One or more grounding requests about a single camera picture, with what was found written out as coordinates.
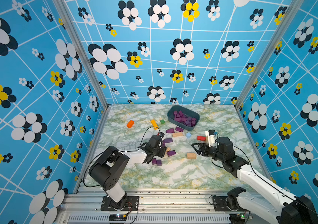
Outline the purple long brick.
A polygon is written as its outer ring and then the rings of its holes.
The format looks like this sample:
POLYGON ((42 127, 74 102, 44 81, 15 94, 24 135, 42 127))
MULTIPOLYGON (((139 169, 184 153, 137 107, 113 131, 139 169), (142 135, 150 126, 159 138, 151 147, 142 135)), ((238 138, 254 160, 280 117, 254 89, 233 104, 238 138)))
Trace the purple long brick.
POLYGON ((167 151, 167 155, 170 157, 170 156, 173 156, 173 155, 176 155, 176 151, 175 150, 172 150, 172 151, 167 151))

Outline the yellow long brick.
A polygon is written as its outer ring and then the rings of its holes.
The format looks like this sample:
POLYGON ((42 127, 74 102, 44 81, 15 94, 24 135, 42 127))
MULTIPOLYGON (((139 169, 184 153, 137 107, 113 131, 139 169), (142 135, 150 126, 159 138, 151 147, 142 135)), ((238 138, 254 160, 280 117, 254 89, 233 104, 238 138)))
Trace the yellow long brick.
POLYGON ((158 125, 157 125, 157 123, 156 123, 156 121, 155 121, 154 119, 151 120, 151 124, 152 124, 152 126, 155 128, 155 130, 158 130, 158 129, 159 129, 159 128, 158 128, 158 125))

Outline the purple tall triangle brick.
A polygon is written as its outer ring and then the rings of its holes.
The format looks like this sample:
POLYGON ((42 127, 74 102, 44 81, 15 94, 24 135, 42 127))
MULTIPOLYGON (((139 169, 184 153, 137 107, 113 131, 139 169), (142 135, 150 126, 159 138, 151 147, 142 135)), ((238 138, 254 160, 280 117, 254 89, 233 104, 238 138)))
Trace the purple tall triangle brick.
POLYGON ((166 133, 175 133, 175 129, 174 128, 167 129, 166 133))

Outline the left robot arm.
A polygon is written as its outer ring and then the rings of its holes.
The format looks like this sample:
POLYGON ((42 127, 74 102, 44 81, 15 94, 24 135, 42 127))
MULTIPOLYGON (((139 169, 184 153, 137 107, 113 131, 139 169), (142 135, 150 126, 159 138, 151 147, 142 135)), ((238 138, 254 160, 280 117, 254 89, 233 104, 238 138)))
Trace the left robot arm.
POLYGON ((166 153, 164 146, 164 133, 153 135, 148 142, 139 145, 138 150, 120 151, 114 146, 109 146, 99 158, 95 159, 88 168, 89 176, 94 179, 107 194, 104 203, 111 209, 120 211, 124 208, 134 207, 133 199, 119 184, 125 168, 133 164, 149 164, 157 157, 163 158, 166 153))

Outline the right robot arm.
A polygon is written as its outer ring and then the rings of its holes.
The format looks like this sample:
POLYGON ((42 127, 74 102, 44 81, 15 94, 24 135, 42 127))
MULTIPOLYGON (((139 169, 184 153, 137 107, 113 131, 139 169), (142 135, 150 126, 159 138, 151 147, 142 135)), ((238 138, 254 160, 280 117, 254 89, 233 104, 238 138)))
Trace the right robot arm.
POLYGON ((235 154, 236 148, 228 137, 208 136, 208 143, 193 143, 198 155, 222 163, 221 168, 248 184, 264 199, 261 200, 242 187, 228 192, 228 207, 239 208, 258 215, 270 224, 318 224, 313 202, 306 196, 296 196, 274 184, 253 168, 247 157, 235 154))

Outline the purple brick beside bin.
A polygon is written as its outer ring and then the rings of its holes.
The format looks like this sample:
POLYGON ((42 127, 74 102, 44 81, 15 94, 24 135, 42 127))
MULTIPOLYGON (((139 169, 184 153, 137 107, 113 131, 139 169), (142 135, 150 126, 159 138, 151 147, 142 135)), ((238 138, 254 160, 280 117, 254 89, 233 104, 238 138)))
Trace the purple brick beside bin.
POLYGON ((182 128, 180 128, 180 127, 176 127, 175 130, 176 130, 177 132, 183 132, 183 131, 184 131, 184 129, 182 129, 182 128))

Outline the dark teal storage bin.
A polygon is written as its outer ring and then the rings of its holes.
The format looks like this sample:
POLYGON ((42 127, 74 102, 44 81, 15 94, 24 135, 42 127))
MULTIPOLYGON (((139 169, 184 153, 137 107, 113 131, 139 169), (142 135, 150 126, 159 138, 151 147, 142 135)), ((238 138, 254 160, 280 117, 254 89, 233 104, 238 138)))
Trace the dark teal storage bin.
POLYGON ((192 131, 200 121, 200 115, 197 112, 180 105, 173 105, 167 112, 167 117, 171 123, 187 131, 192 131), (180 116, 178 111, 182 111, 184 115, 180 116), (191 123, 189 125, 184 123, 186 119, 191 119, 191 123))

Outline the red rectangular brick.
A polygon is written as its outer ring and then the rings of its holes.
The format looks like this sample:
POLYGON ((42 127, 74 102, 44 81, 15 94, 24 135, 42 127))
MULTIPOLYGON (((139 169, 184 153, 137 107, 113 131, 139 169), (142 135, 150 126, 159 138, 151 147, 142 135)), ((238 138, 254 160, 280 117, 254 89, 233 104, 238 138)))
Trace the red rectangular brick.
POLYGON ((206 141, 206 137, 205 136, 197 136, 197 140, 198 141, 206 141))

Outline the natural wood large brick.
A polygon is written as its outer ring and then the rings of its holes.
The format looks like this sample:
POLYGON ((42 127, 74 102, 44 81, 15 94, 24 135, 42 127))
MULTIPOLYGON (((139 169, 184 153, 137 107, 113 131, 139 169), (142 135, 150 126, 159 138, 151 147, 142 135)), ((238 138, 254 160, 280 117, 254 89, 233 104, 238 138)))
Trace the natural wood large brick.
POLYGON ((187 153, 187 159, 195 160, 197 158, 196 153, 187 153))

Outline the light blue cube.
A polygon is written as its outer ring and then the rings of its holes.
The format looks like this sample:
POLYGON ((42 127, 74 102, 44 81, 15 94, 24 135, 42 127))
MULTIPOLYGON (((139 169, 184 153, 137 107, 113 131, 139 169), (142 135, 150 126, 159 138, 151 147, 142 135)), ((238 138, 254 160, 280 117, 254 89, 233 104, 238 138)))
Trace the light blue cube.
POLYGON ((189 139, 191 138, 192 134, 191 133, 186 133, 186 137, 189 139))

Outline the natural wood printed brick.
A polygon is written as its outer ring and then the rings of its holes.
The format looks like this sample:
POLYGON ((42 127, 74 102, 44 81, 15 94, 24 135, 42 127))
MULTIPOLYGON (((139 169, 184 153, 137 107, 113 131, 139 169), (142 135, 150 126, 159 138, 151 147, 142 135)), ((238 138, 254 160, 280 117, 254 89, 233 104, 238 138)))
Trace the natural wood printed brick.
POLYGON ((180 136, 183 136, 182 132, 177 132, 172 134, 172 137, 180 137, 180 136))

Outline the orange brick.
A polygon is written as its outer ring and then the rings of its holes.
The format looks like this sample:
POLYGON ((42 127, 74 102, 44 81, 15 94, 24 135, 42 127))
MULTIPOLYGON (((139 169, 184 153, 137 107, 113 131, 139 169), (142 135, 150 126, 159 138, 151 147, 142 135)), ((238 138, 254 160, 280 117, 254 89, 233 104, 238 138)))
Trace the orange brick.
POLYGON ((127 123, 127 127, 128 128, 132 128, 132 126, 134 125, 134 121, 133 120, 130 120, 128 123, 127 123))

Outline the aluminium front rail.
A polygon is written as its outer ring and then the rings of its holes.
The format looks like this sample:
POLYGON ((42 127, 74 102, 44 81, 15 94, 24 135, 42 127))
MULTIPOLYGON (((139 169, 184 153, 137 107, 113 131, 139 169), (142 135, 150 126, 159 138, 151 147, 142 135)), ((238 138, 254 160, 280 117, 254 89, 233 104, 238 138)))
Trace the aluminium front rail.
MULTIPOLYGON (((263 200, 256 192, 253 196, 263 200)), ((78 194, 65 198, 55 223, 57 224, 232 224, 236 218, 244 223, 257 217, 259 223, 269 224, 251 211, 215 211, 209 203, 211 195, 228 198, 225 191, 135 189, 128 196, 138 196, 137 211, 101 211, 102 198, 99 190, 81 188, 78 194)))

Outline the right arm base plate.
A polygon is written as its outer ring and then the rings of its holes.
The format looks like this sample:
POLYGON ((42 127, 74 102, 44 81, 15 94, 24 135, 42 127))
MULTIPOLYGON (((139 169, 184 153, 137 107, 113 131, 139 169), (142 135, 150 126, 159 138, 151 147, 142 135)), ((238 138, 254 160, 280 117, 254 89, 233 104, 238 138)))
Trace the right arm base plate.
POLYGON ((238 207, 236 209, 231 209, 228 206, 228 201, 227 197, 223 196, 216 196, 216 195, 211 195, 209 197, 209 203, 214 207, 215 211, 222 211, 222 212, 248 212, 248 210, 245 210, 241 207, 238 207))

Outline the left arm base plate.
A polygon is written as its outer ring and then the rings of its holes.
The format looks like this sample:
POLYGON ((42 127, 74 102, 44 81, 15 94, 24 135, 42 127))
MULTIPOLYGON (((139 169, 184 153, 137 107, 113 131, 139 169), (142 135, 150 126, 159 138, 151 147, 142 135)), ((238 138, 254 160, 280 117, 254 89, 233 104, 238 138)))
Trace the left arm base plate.
POLYGON ((101 211, 137 211, 139 206, 138 196, 124 196, 119 202, 111 197, 102 198, 101 211))

